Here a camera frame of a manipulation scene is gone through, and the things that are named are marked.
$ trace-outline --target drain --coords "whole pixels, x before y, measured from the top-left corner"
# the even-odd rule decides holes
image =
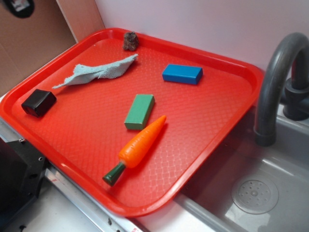
[[[276,185],[262,175],[249,175],[236,181],[232,187],[232,198],[242,211],[249,214],[263,214],[278,202]]]

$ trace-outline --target washcloth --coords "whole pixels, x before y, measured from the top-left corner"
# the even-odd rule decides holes
[[[89,67],[82,64],[75,66],[73,75],[67,77],[63,84],[54,86],[53,88],[60,88],[63,86],[81,85],[92,81],[95,78],[114,79],[122,76],[128,67],[136,60],[138,54],[129,56],[123,60],[116,61],[110,64],[104,64],[96,67]]]

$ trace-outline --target red tray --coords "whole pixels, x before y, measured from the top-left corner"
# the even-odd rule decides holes
[[[256,100],[263,73],[253,65],[138,34],[135,52],[122,49],[123,29],[94,33],[12,89],[0,115],[69,178],[108,209],[146,215],[180,190]],[[52,89],[77,64],[98,66],[133,54],[138,59],[116,79]],[[199,66],[198,85],[165,82],[168,64]],[[35,90],[52,91],[56,104],[42,118],[21,103]],[[138,131],[124,120],[136,94],[153,94],[148,122],[166,124],[144,160],[126,169],[114,187],[102,177],[118,163],[121,148]]]

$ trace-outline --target sink basin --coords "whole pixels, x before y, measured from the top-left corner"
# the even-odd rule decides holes
[[[181,195],[192,202],[191,211],[204,210],[199,217],[217,225],[217,231],[307,232],[309,127],[278,116],[276,143],[259,147],[254,111],[228,134]]]

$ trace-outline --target orange carrot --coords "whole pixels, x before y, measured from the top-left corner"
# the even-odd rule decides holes
[[[166,116],[161,116],[122,148],[118,155],[119,164],[103,177],[106,183],[113,186],[126,167],[134,168],[141,162],[159,135],[165,120]]]

